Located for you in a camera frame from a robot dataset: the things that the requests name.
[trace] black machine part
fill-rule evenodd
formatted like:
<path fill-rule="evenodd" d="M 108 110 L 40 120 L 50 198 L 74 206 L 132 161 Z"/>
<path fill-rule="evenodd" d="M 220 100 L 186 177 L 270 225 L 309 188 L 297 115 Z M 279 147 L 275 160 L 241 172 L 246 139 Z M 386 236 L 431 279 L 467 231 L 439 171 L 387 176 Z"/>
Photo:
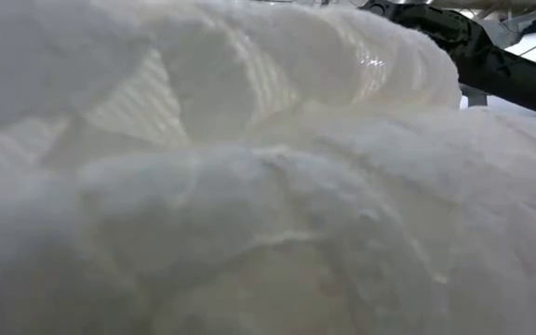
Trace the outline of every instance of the black machine part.
<path fill-rule="evenodd" d="M 536 112 L 536 62 L 494 46 L 483 27 L 461 13 L 386 0 L 358 9 L 429 35 L 456 64 L 461 84 Z"/>

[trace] machinery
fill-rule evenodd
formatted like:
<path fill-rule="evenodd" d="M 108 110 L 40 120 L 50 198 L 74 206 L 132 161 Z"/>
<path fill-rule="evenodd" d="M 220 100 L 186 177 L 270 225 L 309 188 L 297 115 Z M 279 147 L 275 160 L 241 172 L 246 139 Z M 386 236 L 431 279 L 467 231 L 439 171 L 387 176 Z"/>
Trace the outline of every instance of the machinery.
<path fill-rule="evenodd" d="M 495 46 L 479 23 L 426 4 L 370 0 L 359 9 L 429 35 L 448 52 L 464 86 L 536 111 L 536 62 Z"/>

